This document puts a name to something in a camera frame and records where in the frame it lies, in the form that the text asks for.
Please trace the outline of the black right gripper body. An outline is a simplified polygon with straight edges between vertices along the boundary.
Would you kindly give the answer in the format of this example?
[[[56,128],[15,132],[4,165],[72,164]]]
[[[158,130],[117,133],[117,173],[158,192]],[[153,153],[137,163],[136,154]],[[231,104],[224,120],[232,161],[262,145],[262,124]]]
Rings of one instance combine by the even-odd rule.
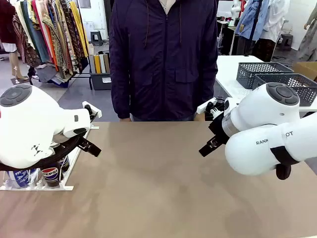
[[[223,114],[218,115],[209,125],[209,129],[214,134],[214,137],[211,139],[211,145],[222,145],[226,144],[229,140],[229,136],[225,133],[222,128],[222,120],[224,118]]]

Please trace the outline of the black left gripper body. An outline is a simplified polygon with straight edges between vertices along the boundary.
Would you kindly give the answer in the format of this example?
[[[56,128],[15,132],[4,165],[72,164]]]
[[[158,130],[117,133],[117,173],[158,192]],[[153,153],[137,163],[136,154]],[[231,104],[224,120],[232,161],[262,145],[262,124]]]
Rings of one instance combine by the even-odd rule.
[[[63,143],[64,147],[87,147],[87,140],[84,138],[85,132],[80,133]]]

